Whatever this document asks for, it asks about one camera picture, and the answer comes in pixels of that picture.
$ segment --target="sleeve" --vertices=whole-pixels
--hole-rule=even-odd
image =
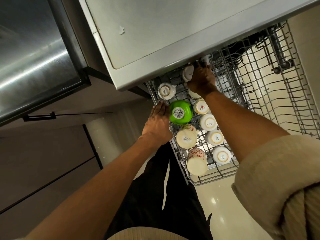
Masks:
[[[273,239],[320,239],[320,141],[284,136],[241,163],[232,189]]]

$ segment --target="black pants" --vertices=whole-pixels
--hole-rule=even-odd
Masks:
[[[169,162],[167,197],[162,210]],[[189,240],[213,240],[196,190],[186,184],[170,143],[158,149],[144,173],[132,182],[104,239],[132,227],[163,229]]]

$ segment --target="lower dish rack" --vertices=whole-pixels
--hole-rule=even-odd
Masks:
[[[211,53],[209,62],[217,78],[218,90],[229,99],[268,118],[291,134],[305,134],[320,139],[318,109],[287,22]],[[161,99],[158,95],[159,85],[170,83],[176,85],[177,92],[172,99],[167,100],[168,104],[175,100],[185,100],[194,105],[196,100],[188,96],[187,85],[182,79],[186,66],[146,83],[155,104]],[[208,171],[201,177],[187,170],[189,149],[178,145],[175,137],[180,126],[170,123],[174,134],[172,148],[186,183],[194,186],[233,176],[239,166],[226,140],[223,146],[231,151],[232,160],[225,165],[219,165],[213,160],[214,146],[205,140],[206,131],[199,126],[200,117],[194,113],[189,124],[200,131],[195,147],[202,149],[207,156]]]

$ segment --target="green bowl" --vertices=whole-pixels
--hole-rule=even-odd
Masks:
[[[176,125],[187,124],[193,116],[190,103],[185,100],[176,100],[170,104],[170,121]]]

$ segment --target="person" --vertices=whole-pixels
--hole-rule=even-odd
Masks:
[[[225,97],[206,64],[194,64],[188,87],[204,98],[240,163],[232,189],[248,213],[274,239],[320,238],[320,142],[289,135]],[[164,102],[154,106],[137,142],[26,238],[213,239],[194,186],[186,184],[168,143],[173,137],[169,116]],[[155,151],[145,172],[133,181]]]

